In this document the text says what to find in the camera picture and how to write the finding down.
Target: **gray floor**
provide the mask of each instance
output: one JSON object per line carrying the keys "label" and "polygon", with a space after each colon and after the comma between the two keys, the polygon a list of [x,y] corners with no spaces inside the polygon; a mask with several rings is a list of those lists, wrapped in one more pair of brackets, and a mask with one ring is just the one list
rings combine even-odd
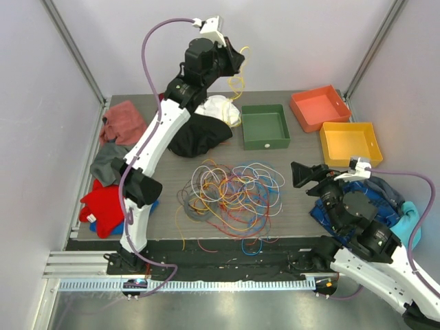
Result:
{"label": "gray floor", "polygon": [[[304,133],[289,107],[291,91],[261,91],[245,92],[241,98],[234,101],[240,109],[243,105],[282,104],[291,142],[288,149],[268,151],[244,151],[243,129],[233,129],[233,138],[230,144],[219,145],[207,155],[188,159],[165,151],[157,165],[154,178],[164,185],[159,198],[160,205],[150,216],[147,237],[149,239],[178,239],[179,232],[175,226],[175,212],[179,206],[176,193],[182,189],[190,179],[193,171],[207,158],[212,158],[220,164],[239,165],[250,160],[270,163],[286,178],[286,185],[282,188],[283,211],[272,218],[270,236],[273,237],[314,237],[326,234],[309,215],[315,199],[305,194],[305,188],[294,189],[292,186],[292,172],[290,163],[301,162],[308,165],[321,164],[321,143],[318,132]],[[139,112],[150,122],[156,111],[156,104],[152,96],[114,96],[111,104],[116,105],[122,101],[131,100]],[[217,229],[207,223],[193,223],[184,214],[178,217],[183,235],[188,238],[216,238],[224,237]],[[120,236],[110,236],[108,239],[119,239]],[[81,224],[78,240],[99,239],[94,232],[89,230],[88,224]]]}
{"label": "gray floor", "polygon": [[[347,294],[355,288],[346,279],[340,291]],[[121,300],[99,312],[120,297],[119,293],[60,293],[49,330],[409,329],[397,312],[369,291],[345,302],[316,298],[310,291],[157,294],[139,301]]]}

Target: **gray cloth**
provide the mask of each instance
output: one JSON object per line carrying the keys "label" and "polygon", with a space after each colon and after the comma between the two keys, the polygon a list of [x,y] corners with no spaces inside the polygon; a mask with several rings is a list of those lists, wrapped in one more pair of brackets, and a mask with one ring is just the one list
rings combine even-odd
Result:
{"label": "gray cloth", "polygon": [[124,156],[134,147],[121,146],[114,142],[105,143],[102,148],[96,154],[93,163],[90,165],[90,173],[99,180],[104,186],[110,186],[112,184],[119,184],[119,179],[111,169],[111,161],[115,157],[124,158]]}
{"label": "gray cloth", "polygon": [[380,177],[370,177],[364,181],[364,185],[381,195],[395,209],[399,216],[403,215],[402,204],[405,202],[400,192],[391,187],[385,180]]}

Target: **red cloth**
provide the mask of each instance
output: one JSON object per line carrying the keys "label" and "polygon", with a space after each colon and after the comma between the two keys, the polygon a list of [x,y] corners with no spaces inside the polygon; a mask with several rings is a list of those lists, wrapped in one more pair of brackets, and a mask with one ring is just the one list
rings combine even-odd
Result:
{"label": "red cloth", "polygon": [[96,218],[96,234],[101,239],[107,238],[124,220],[119,204],[118,186],[103,187],[95,179],[92,191],[81,199],[81,203],[86,205],[80,211],[80,221],[87,222],[87,216],[93,214]]}
{"label": "red cloth", "polygon": [[146,130],[146,123],[131,101],[111,107],[103,116],[104,126],[99,133],[101,146],[115,140],[116,144],[135,144]]}

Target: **white wall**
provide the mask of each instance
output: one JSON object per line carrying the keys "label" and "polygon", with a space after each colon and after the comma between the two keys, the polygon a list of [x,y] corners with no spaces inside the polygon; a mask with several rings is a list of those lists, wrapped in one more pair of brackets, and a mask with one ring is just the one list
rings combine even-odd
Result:
{"label": "white wall", "polygon": [[0,320],[23,330],[65,241],[99,104],[39,1],[9,1],[0,27]]}
{"label": "white wall", "polygon": [[[409,1],[367,71],[352,102],[359,121],[374,124],[382,168],[425,173],[440,190],[440,1]],[[423,211],[429,187],[418,179],[386,177]],[[440,202],[416,247],[419,263],[440,281]]]}
{"label": "white wall", "polygon": [[[333,84],[346,89],[393,0],[54,0],[101,90],[149,94],[140,47],[155,24],[220,14],[223,33],[249,45],[246,89],[292,90]],[[189,41],[188,23],[163,27],[147,58],[159,90],[176,76]],[[212,91],[227,91],[225,79]]]}

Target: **tangled cable pile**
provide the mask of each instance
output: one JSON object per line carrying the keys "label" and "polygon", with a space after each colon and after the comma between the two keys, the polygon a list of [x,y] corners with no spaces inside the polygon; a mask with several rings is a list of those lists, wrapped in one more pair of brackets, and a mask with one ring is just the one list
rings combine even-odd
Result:
{"label": "tangled cable pile", "polygon": [[195,169],[177,198],[192,221],[209,223],[238,239],[267,237],[271,217],[283,209],[280,187],[284,184],[279,172],[262,163],[230,168],[208,159]]}

